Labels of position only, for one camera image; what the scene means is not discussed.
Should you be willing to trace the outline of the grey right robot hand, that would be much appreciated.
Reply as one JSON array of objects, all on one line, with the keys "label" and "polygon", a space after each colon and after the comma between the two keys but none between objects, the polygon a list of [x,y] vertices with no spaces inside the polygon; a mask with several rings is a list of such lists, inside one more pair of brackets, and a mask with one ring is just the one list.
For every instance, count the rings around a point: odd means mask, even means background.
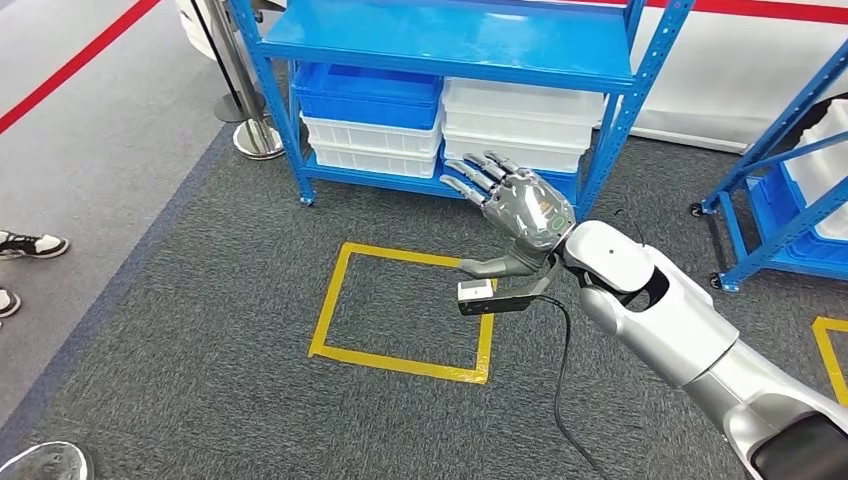
[{"label": "grey right robot hand", "polygon": [[513,239],[500,257],[459,262],[459,269],[475,279],[536,273],[576,225],[574,208],[560,191],[494,151],[445,160],[440,181]]}]

